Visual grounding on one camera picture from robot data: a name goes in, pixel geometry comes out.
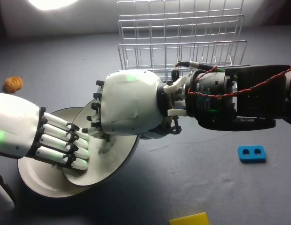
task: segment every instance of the gray table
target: gray table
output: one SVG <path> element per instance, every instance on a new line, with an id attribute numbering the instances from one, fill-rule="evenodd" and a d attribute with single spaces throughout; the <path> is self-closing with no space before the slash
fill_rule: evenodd
<path id="1" fill-rule="evenodd" d="M 291 27 L 244 29 L 244 63 L 290 64 Z M 16 95 L 53 112 L 84 106 L 120 69 L 117 34 L 0 43 L 0 91 L 19 75 Z M 2 224 L 166 225 L 206 212 L 211 225 L 291 224 L 291 125 L 222 132 L 180 118 L 180 135 L 140 141 L 130 162 L 112 179 L 68 199 L 48 199 L 22 182 L 17 161 L 0 156 L 1 175 L 17 197 Z M 263 145 L 267 163 L 240 163 L 237 148 Z"/>

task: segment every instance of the blue block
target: blue block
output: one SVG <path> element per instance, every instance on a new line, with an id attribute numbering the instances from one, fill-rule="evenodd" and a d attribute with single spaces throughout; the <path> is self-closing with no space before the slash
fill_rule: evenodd
<path id="1" fill-rule="evenodd" d="M 262 146 L 239 146 L 239 160 L 243 163 L 264 163 L 266 153 Z"/>

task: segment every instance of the silver wire basket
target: silver wire basket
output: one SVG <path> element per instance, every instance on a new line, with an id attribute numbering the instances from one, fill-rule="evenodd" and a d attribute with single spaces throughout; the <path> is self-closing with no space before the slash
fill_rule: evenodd
<path id="1" fill-rule="evenodd" d="M 147 69 L 168 79 L 178 61 L 241 65 L 243 0 L 120 1 L 118 52 L 122 70 Z M 181 75 L 190 69 L 181 68 Z"/>

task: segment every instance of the red wire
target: red wire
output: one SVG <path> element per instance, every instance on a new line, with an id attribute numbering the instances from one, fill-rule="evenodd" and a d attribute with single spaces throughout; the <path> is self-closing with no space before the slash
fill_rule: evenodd
<path id="1" fill-rule="evenodd" d="M 200 78 L 202 78 L 204 75 L 210 73 L 210 72 L 215 72 L 217 69 L 217 67 L 213 67 L 211 70 L 205 72 L 203 75 L 201 75 L 199 78 L 196 78 L 195 79 L 195 82 L 198 81 Z M 191 91 L 191 89 L 189 88 L 187 93 L 190 94 L 190 95 L 200 95 L 200 96 L 203 96 L 203 97 L 210 97 L 210 98 L 223 98 L 223 97 L 236 97 L 237 95 L 240 95 L 244 92 L 251 92 L 253 91 L 254 89 L 256 88 L 259 88 L 261 86 L 264 86 L 266 85 L 267 83 L 269 83 L 270 81 L 278 78 L 278 77 L 282 77 L 282 76 L 285 76 L 286 73 L 290 72 L 291 71 L 291 68 L 286 70 L 286 71 L 283 71 L 275 76 L 272 76 L 271 78 L 267 79 L 266 81 L 262 82 L 262 83 L 259 83 L 257 85 L 255 85 L 254 87 L 251 87 L 251 88 L 248 88 L 248 89 L 243 89 L 243 90 L 240 90 L 240 91 L 237 91 L 237 92 L 234 92 L 234 93 L 230 93 L 230 94 L 224 94 L 224 95 L 207 95 L 207 94 L 203 94 L 203 93 L 200 93 L 200 92 L 194 92 L 194 91 Z"/>

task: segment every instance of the green light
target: green light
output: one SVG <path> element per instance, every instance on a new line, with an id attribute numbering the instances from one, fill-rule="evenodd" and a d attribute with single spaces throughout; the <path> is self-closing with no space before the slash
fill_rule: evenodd
<path id="1" fill-rule="evenodd" d="M 5 137 L 5 131 L 0 130 L 0 143 L 4 141 L 4 137 Z"/>
<path id="2" fill-rule="evenodd" d="M 134 80 L 136 80 L 134 76 L 127 75 L 127 81 L 134 81 Z"/>

